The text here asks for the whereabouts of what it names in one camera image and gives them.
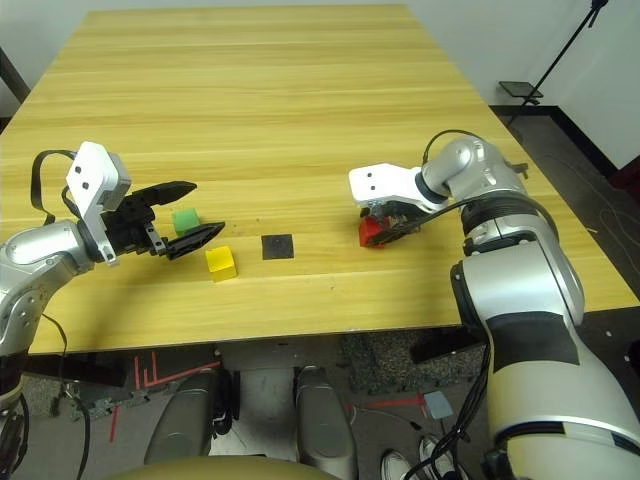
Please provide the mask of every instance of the shoe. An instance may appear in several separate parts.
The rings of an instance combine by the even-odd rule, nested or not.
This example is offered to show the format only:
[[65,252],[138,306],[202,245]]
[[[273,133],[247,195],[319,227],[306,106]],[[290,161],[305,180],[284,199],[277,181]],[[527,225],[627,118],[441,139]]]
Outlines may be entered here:
[[404,475],[411,469],[411,465],[400,452],[390,450],[382,457],[380,463],[380,478],[382,480],[404,480]]
[[[420,446],[418,447],[420,454],[420,461],[424,461],[431,456],[431,453],[436,448],[436,444],[438,443],[438,438],[434,435],[427,435],[420,440]],[[441,455],[435,462],[435,467],[438,470],[438,473],[441,477],[444,477],[448,472],[455,472],[455,468],[453,466],[453,458],[451,457],[450,452],[446,452],[444,455]],[[438,477],[433,471],[433,465],[428,465],[424,468],[424,473],[427,475],[429,480],[436,480]],[[460,473],[462,474],[462,480],[469,480],[469,476],[467,472],[464,471],[462,467],[460,467]]]

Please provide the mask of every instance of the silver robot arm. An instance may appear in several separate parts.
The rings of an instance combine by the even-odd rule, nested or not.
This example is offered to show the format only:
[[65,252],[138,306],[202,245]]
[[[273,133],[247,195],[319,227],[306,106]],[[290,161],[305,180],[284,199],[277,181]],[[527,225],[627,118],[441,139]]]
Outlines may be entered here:
[[[75,154],[68,153],[73,163],[67,185],[78,222],[62,220],[25,230],[0,245],[2,478],[8,478],[18,457],[23,417],[15,407],[22,392],[22,371],[40,316],[53,294],[97,262],[115,266],[119,255],[130,252],[165,255],[171,260],[201,247],[224,227],[224,223],[204,224],[168,241],[153,227],[151,206],[177,200],[195,184],[169,182],[125,197],[131,179],[117,155],[91,142],[84,142]],[[47,221],[55,220],[47,214]]]
[[[350,173],[356,203],[372,212],[406,198],[427,214],[443,210],[448,197],[476,199],[461,208],[466,256],[451,281],[462,322],[484,332],[491,346],[487,388],[496,449],[487,456],[487,473],[637,478],[640,424],[611,372],[576,333],[582,286],[555,226],[538,214],[513,167],[496,147],[471,136],[454,140],[419,170],[400,169],[411,172],[405,184],[379,186],[385,178],[379,167]],[[422,198],[412,197],[416,190]]]

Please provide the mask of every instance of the wood grain tabletop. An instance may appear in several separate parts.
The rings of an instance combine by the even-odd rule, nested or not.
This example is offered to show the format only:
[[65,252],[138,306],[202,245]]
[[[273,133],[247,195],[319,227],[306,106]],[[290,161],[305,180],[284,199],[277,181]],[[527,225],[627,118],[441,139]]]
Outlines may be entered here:
[[[93,12],[0,137],[0,241],[38,226],[30,168],[84,140],[120,155],[132,191],[187,180],[198,189],[155,209],[196,208],[227,223],[238,277],[214,284],[204,250],[170,262],[123,256],[52,299],[69,350],[455,325],[449,269],[462,226],[445,215],[384,250],[360,248],[347,173],[418,165],[429,138],[461,128],[513,163],[558,223],[587,310],[637,305],[624,280],[544,175],[404,6]],[[432,154],[449,140],[434,145]],[[61,218],[69,162],[43,169]],[[295,256],[262,260],[262,235],[292,234]],[[60,351],[42,322],[31,351]]]

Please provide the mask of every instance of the green cube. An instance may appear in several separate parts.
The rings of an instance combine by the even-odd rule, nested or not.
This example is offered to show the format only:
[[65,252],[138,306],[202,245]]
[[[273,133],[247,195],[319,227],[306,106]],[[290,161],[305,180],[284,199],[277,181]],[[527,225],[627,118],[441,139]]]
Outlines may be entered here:
[[187,230],[191,230],[200,225],[200,219],[198,218],[195,208],[172,213],[171,221],[173,221],[173,228],[179,237],[184,235]]

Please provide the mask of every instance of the white wall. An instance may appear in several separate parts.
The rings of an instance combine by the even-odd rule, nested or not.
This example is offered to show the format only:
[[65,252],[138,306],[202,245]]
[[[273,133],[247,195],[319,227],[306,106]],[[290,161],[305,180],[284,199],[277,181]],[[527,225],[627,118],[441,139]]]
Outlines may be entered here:
[[549,79],[568,86],[558,104],[618,168],[640,155],[639,49],[640,3],[615,0]]
[[[35,85],[90,10],[204,5],[407,3],[488,103],[497,80],[531,79],[553,58],[586,0],[0,0],[0,44]],[[0,116],[15,101],[0,90]]]
[[[0,0],[0,45],[31,86],[35,85],[75,27],[90,10],[165,8],[185,6],[298,5],[337,3],[407,3],[414,15],[458,65],[489,104],[517,103],[497,88],[498,80],[527,80],[534,83],[558,53],[586,14],[590,0]],[[612,44],[622,42],[617,28],[624,22],[630,40],[639,30],[632,27],[632,15],[639,11],[636,0],[615,0],[605,7],[596,27],[576,42],[558,70],[542,88],[543,103],[563,106],[567,113],[609,155],[616,165],[630,161],[635,146],[620,125],[640,117],[637,102],[625,104],[627,113],[616,128],[608,120],[594,121],[593,101],[585,102],[597,85],[609,84],[608,75],[622,69],[631,87],[638,76],[638,62],[627,46],[627,65],[609,59]],[[598,91],[600,111],[617,109]],[[0,84],[0,116],[9,116],[17,102]]]

